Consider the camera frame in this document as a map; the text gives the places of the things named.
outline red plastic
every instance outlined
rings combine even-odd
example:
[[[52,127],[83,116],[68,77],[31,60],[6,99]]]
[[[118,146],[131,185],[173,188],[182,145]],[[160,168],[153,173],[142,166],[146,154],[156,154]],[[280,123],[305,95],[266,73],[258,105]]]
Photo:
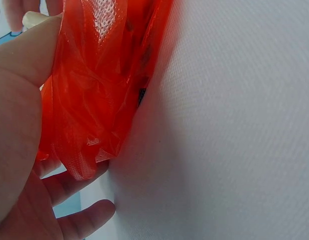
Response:
[[[77,180],[114,158],[153,75],[173,0],[66,0],[37,160]]]

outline red plastic bag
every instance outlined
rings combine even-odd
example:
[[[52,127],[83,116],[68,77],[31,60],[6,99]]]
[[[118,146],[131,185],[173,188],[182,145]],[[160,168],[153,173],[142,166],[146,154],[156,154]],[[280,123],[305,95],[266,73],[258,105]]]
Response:
[[[37,160],[77,180],[118,155],[153,75],[173,0],[66,0],[51,77],[41,91]]]

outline skin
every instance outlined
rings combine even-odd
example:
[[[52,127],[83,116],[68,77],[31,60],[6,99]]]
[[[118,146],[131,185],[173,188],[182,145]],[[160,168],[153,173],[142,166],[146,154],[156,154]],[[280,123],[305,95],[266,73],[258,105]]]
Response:
[[[56,219],[52,207],[94,179],[75,181],[68,172],[41,179],[60,163],[35,163],[41,137],[39,87],[51,74],[60,22],[51,17],[0,46],[0,240],[81,240],[115,212],[110,201],[100,200]],[[99,163],[96,178],[107,168],[107,162]]]
[[[50,16],[56,16],[63,10],[63,0],[45,0]],[[22,19],[26,12],[39,11],[40,0],[2,0],[7,21],[13,32],[22,30]]]

